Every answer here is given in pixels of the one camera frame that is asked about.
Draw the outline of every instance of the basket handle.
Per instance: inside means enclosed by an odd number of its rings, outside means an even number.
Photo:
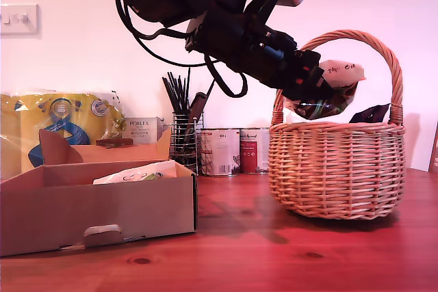
[[[389,68],[391,69],[392,75],[392,99],[391,99],[391,113],[389,115],[389,123],[396,124],[398,126],[403,125],[403,107],[402,107],[402,97],[403,97],[403,78],[402,69],[397,57],[394,53],[386,47],[380,40],[374,36],[367,34],[366,32],[357,30],[337,30],[333,32],[328,32],[320,37],[317,37],[310,42],[308,42],[301,50],[313,50],[321,44],[325,44],[328,41],[337,39],[353,39],[362,41],[376,51],[378,51],[385,61],[387,62]],[[282,90],[277,90],[274,111],[272,112],[272,125],[283,123],[283,106],[284,106],[284,96],[281,94]]]

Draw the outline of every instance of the red wooden table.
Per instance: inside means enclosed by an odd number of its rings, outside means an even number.
[[[1,292],[438,291],[438,175],[371,222],[294,215],[266,176],[198,182],[196,234],[3,258]]]

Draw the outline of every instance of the light switch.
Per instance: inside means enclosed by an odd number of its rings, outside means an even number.
[[[1,5],[1,35],[38,34],[38,5]]]

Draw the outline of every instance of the black cable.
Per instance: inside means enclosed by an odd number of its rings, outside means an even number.
[[[245,75],[243,73],[239,73],[240,76],[242,77],[242,81],[243,81],[242,91],[239,94],[234,94],[231,91],[231,89],[229,88],[229,86],[227,86],[225,81],[222,79],[222,77],[219,75],[219,72],[214,67],[214,64],[213,64],[212,60],[210,59],[210,56],[205,55],[204,58],[205,58],[205,63],[207,65],[211,75],[213,76],[214,80],[218,83],[220,89],[228,97],[231,97],[231,98],[241,98],[241,97],[245,96],[248,93],[248,81],[246,80],[246,77],[245,77]]]
[[[166,30],[166,29],[160,29],[157,32],[155,32],[153,35],[148,36],[145,34],[142,34],[141,32],[137,31],[131,22],[130,16],[129,16],[129,12],[127,9],[127,4],[125,4],[125,11],[123,11],[123,7],[122,7],[122,3],[121,0],[116,0],[116,7],[117,7],[117,12],[118,15],[120,17],[120,19],[122,20],[123,24],[125,25],[125,27],[132,33],[133,37],[136,39],[136,41],[138,42],[138,44],[146,51],[148,52],[150,55],[152,55],[153,57],[155,57],[156,59],[159,59],[160,61],[163,61],[167,64],[173,65],[173,66],[179,66],[181,68],[200,68],[202,66],[206,66],[206,63],[199,63],[199,64],[182,64],[182,63],[177,63],[174,61],[170,61],[169,59],[166,59],[156,53],[154,53],[152,50],[150,50],[140,39],[140,36],[144,36],[147,38],[144,38],[145,40],[152,40],[155,39],[156,37],[158,37],[159,35],[164,35],[163,33],[159,33],[160,30]]]
[[[183,32],[175,31],[175,30],[167,29],[167,28],[159,29],[158,31],[156,31],[152,35],[142,34],[132,25],[131,17],[129,15],[129,11],[128,11],[128,5],[125,3],[125,11],[123,11],[121,0],[116,0],[116,7],[117,7],[118,15],[119,15],[120,19],[122,20],[123,24],[125,25],[125,27],[134,36],[136,36],[139,39],[154,40],[158,36],[168,36],[171,38],[186,39],[190,35],[190,34],[185,34]]]

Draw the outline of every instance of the can label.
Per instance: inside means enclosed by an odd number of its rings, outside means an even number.
[[[240,161],[243,173],[268,172],[269,130],[242,129],[240,131]]]
[[[240,131],[201,131],[202,173],[208,176],[231,176],[240,172]]]

